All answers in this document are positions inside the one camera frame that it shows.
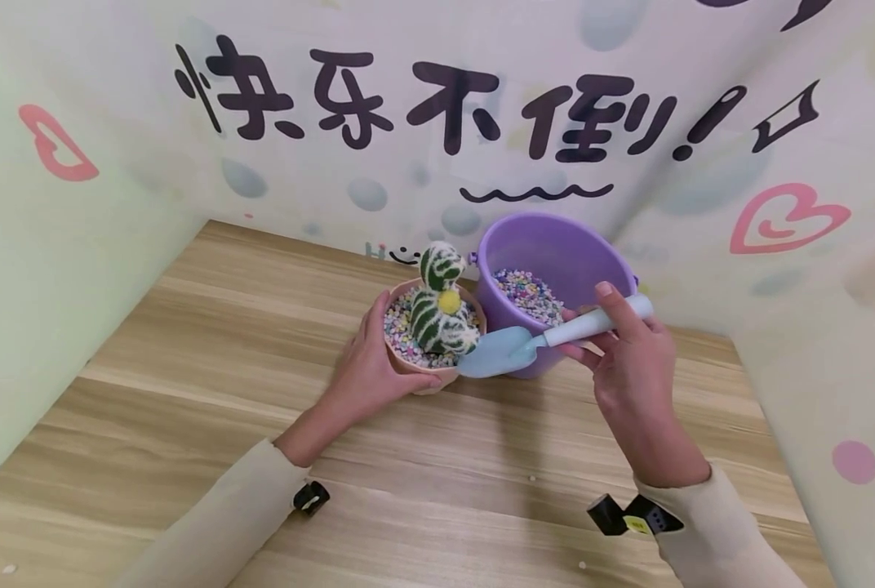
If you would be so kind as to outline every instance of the exclamation mark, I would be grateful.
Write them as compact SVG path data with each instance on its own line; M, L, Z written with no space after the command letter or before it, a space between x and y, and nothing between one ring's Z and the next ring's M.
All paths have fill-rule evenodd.
M701 143L711 134L711 131L726 119L728 113L735 109L735 106L746 97L748 88L745 86L735 86L722 95L717 103L709 108L702 118L692 127L689 135L686 138L693 145ZM690 145L680 145L673 149L673 159L677 161L686 161L692 156L692 148Z

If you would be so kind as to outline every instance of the heart outline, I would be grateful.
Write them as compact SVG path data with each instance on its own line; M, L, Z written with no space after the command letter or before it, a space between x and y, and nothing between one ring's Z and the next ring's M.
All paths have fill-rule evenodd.
M813 218L814 216L827 216L831 222L829 222L825 229L796 241L748 245L746 239L748 237L748 230L751 229L751 223L754 221L754 215L757 215L757 212L761 210L761 206L769 203L774 198L782 196L792 196L797 200L793 209L784 219L785 221L797 222L803 221L806 218ZM832 233L832 231L838 229L840 225L843 225L852 216L852 211L841 204L816 205L818 197L819 195L813 187L800 184L800 182L790 182L790 184L767 188L767 190L751 198L748 204L745 205L744 210L741 211L739 217L737 217L735 229L732 231L730 252L735 255L791 252L794 249L808 245L808 243L813 243L824 235ZM791 236L796 233L796 230L792 229L773 229L771 219L761 221L757 230L758 234L763 237Z
M39 155L39 161L49 173L60 180L66 181L87 181L93 180L98 176L98 168L95 164L72 141L72 137L62 128L58 120L43 109L42 106L22 105L19 108L19 116L23 124L32 132L36 155ZM62 144L71 150L75 157L78 157L79 163L75 163L72 166L60 163L56 159L56 151L59 149L59 146L43 134L40 126L52 131L56 137L59 137Z

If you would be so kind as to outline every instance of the felt cactus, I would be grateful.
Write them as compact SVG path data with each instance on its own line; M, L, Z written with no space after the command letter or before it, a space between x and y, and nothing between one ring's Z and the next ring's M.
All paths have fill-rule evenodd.
M464 259L450 243L431 243L419 264L424 286L411 300L411 334L426 353L467 354L477 346L480 330L470 327L457 278Z

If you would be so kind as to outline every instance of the sleeve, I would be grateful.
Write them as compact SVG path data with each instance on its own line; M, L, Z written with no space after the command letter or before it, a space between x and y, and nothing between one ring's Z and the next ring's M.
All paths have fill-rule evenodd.
M225 588L294 510L294 496L308 472L263 440L113 586Z
M717 466L708 482L693 487L661 489L637 481L637 489L685 525L656 535L660 556L685 588L805 588L767 545Z

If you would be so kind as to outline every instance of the table surface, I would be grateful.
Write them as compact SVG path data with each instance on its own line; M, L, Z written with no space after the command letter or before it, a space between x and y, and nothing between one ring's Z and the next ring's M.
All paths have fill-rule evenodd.
M108 584L310 406L371 300L413 271L209 223L0 469L0 586ZM731 343L675 335L686 428L803 581L833 586ZM571 363L402 400L313 476L333 500L233 586L679 586L651 538L606 538L584 512L636 492Z

